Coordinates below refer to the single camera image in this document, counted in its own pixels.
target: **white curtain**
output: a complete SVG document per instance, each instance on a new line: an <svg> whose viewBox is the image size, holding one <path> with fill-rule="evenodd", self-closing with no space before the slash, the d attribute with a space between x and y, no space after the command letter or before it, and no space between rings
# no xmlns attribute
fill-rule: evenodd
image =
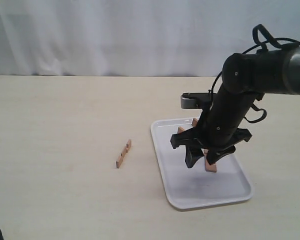
<svg viewBox="0 0 300 240"><path fill-rule="evenodd" d="M0 75L215 76L260 23L300 40L300 0L0 0Z"/></svg>

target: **white table surface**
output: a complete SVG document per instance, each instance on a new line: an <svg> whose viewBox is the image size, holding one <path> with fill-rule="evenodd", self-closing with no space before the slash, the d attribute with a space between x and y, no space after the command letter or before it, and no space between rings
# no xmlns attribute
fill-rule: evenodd
<svg viewBox="0 0 300 240"><path fill-rule="evenodd" d="M180 95L212 81L0 76L5 240L300 239L300 96L266 95L257 103L266 120L241 125L253 135L236 151L254 184L250 201L187 212L169 205L150 126L197 116L180 108Z"/></svg>

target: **fabric backdrop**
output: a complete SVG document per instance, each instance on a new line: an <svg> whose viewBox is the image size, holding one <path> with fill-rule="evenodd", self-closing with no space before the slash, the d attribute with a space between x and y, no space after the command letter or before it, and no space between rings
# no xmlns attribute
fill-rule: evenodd
<svg viewBox="0 0 300 240"><path fill-rule="evenodd" d="M300 0L0 0L0 75L215 76L257 24L300 40Z"/></svg>

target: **white tray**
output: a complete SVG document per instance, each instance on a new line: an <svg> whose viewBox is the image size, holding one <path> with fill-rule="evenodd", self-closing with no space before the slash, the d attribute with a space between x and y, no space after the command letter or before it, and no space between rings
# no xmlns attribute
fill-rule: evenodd
<svg viewBox="0 0 300 240"><path fill-rule="evenodd" d="M172 134L178 127L191 128L193 118L158 120L151 125L154 148L166 197L179 210L191 210L244 202L253 196L253 187L234 154L216 163L217 172L205 170L204 157L193 168L185 163L186 149L173 149Z"/></svg>

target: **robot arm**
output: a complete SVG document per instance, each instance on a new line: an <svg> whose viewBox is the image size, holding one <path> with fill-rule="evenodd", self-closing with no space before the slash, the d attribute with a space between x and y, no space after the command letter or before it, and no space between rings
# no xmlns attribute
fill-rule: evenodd
<svg viewBox="0 0 300 240"><path fill-rule="evenodd" d="M267 41L259 41L258 31ZM206 160L212 165L234 153L237 143L248 142L251 133L238 126L250 108L263 111L261 120L266 117L266 111L254 105L264 94L300 95L300 42L281 45L277 42L281 38L273 38L262 25L256 26L252 35L261 49L256 54L235 53L228 57L217 94L184 93L181 97L182 108L202 109L196 127L174 134L170 140L174 149L185 146L188 168L204 156L202 149L208 150ZM266 43L279 50L268 51Z"/></svg>

